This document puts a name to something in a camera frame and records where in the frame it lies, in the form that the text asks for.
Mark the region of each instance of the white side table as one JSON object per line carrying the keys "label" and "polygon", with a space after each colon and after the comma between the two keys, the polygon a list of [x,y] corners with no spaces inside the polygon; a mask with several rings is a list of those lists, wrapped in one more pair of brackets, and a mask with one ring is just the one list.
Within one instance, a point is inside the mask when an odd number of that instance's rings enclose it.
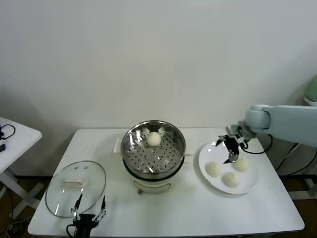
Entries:
{"label": "white side table", "polygon": [[[35,199],[34,196],[43,188],[43,185],[38,183],[28,193],[17,184],[17,179],[8,170],[8,167],[41,139],[42,134],[37,130],[0,117],[0,125],[4,126],[6,124],[14,126],[16,131],[14,136],[7,140],[6,150],[0,153],[0,181],[23,199],[13,210],[13,218],[15,219],[26,206],[37,208],[39,200]],[[3,129],[5,136],[10,135],[12,131],[10,127]]]}

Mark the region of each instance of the black cable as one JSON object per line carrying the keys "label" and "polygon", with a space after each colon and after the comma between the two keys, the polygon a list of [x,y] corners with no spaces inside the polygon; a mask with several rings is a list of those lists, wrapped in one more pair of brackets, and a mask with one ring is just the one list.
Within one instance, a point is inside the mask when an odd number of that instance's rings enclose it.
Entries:
{"label": "black cable", "polygon": [[13,221],[13,210],[14,210],[14,203],[13,203],[13,196],[11,190],[4,185],[10,195],[10,200],[11,200],[11,218],[10,218],[10,224],[8,228],[6,228],[6,232],[9,234],[11,238],[19,238],[24,234],[24,232],[27,229],[28,222],[23,219],[19,219],[16,221]]}
{"label": "black cable", "polygon": [[12,133],[10,136],[3,137],[3,138],[2,138],[3,140],[7,140],[7,139],[9,139],[10,137],[12,137],[12,136],[15,134],[15,131],[16,131],[16,129],[15,129],[14,126],[12,126],[12,125],[10,125],[10,124],[7,124],[7,125],[4,125],[4,126],[2,126],[2,127],[0,126],[0,133],[2,132],[2,129],[5,128],[6,126],[11,126],[11,127],[13,128],[13,133]]}
{"label": "black cable", "polygon": [[68,228],[69,228],[69,227],[74,227],[74,226],[75,226],[74,224],[69,224],[69,225],[67,225],[67,227],[66,227],[66,232],[67,232],[67,234],[68,234],[68,236],[69,236],[70,238],[74,238],[74,236],[72,236],[72,235],[70,234]]}
{"label": "black cable", "polygon": [[265,150],[263,150],[263,151],[261,151],[261,152],[251,152],[251,151],[247,151],[247,150],[245,150],[243,147],[241,147],[241,149],[242,149],[244,152],[249,153],[249,154],[253,154],[253,155],[259,155],[259,154],[263,154],[263,153],[269,151],[270,148],[271,148],[272,145],[273,145],[273,136],[271,136],[270,134],[268,134],[268,135],[269,135],[269,137],[271,138],[271,143],[270,143],[270,145],[267,147],[267,149],[265,149]]}
{"label": "black cable", "polygon": [[310,162],[309,162],[305,167],[303,167],[303,168],[301,168],[301,169],[299,169],[299,170],[297,170],[297,171],[295,171],[295,172],[292,172],[292,173],[290,173],[290,174],[288,174],[288,175],[286,175],[286,176],[293,175],[293,174],[295,174],[295,173],[297,173],[297,172],[299,172],[299,171],[302,171],[302,170],[304,170],[305,168],[307,168],[307,167],[308,167],[309,165],[311,165],[311,163],[315,160],[316,155],[317,155],[317,150],[316,150],[316,152],[315,152],[315,154],[314,154],[312,160],[310,160]]}
{"label": "black cable", "polygon": [[248,145],[247,142],[244,142],[244,143],[241,143],[241,144],[240,144],[240,147],[241,147],[242,149],[247,150],[247,149],[249,148],[249,145]]}
{"label": "black cable", "polygon": [[291,147],[291,149],[287,152],[286,157],[282,160],[282,163],[276,168],[276,171],[279,170],[279,168],[282,167],[282,165],[284,164],[285,160],[288,158],[289,153],[298,145],[298,143],[294,143],[293,146]]}
{"label": "black cable", "polygon": [[13,210],[14,210],[14,203],[13,203],[13,197],[12,197],[12,193],[11,190],[5,185],[6,190],[8,191],[8,193],[10,194],[10,199],[11,199],[11,220],[10,223],[13,223]]}

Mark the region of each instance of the stainless steel pot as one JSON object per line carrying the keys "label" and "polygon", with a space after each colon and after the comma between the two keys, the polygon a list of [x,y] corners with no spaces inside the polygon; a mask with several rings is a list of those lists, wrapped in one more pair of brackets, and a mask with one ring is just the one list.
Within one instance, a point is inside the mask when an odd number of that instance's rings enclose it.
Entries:
{"label": "stainless steel pot", "polygon": [[[159,146],[147,144],[150,132],[161,135]],[[126,169],[144,181],[161,181],[178,172],[184,162],[185,138],[180,130],[167,122],[151,120],[131,128],[121,143]]]}

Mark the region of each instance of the table leg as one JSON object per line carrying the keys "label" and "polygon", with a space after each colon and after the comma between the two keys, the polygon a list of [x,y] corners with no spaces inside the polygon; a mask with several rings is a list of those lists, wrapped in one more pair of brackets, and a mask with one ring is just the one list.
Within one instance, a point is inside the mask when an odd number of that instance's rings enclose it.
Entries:
{"label": "table leg", "polygon": [[317,200],[317,184],[310,178],[304,179],[306,185],[309,190],[307,191],[297,191],[297,192],[288,192],[292,200],[307,200],[307,199],[315,199]]}
{"label": "table leg", "polygon": [[32,189],[31,193],[28,193],[17,184],[17,179],[8,171],[4,171],[0,174],[0,181],[23,199],[23,201],[13,210],[14,219],[27,205],[34,209],[37,208],[40,201],[34,198],[34,196],[44,187],[43,184],[38,183]]}
{"label": "table leg", "polygon": [[[11,179],[13,179],[15,182],[18,182],[18,179],[15,176],[13,176],[13,174],[11,173],[11,170],[9,168],[7,168],[7,171],[8,171],[7,175]],[[6,186],[3,186],[3,189],[0,191],[0,199],[4,196],[6,191],[7,191]]]}

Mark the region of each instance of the steamed bun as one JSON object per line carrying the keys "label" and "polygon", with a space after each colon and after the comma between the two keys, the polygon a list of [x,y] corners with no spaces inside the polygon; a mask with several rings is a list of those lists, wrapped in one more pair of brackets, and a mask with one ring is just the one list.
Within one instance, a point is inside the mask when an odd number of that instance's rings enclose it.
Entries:
{"label": "steamed bun", "polygon": [[240,172],[245,172],[249,169],[250,163],[245,158],[240,158],[233,163],[233,167]]}
{"label": "steamed bun", "polygon": [[240,177],[235,172],[227,172],[222,178],[228,187],[237,188],[240,186]]}
{"label": "steamed bun", "polygon": [[221,164],[218,162],[210,162],[206,164],[205,170],[212,177],[218,177],[222,174]]}
{"label": "steamed bun", "polygon": [[147,136],[147,143],[149,146],[158,146],[162,141],[160,134],[157,132],[151,132]]}

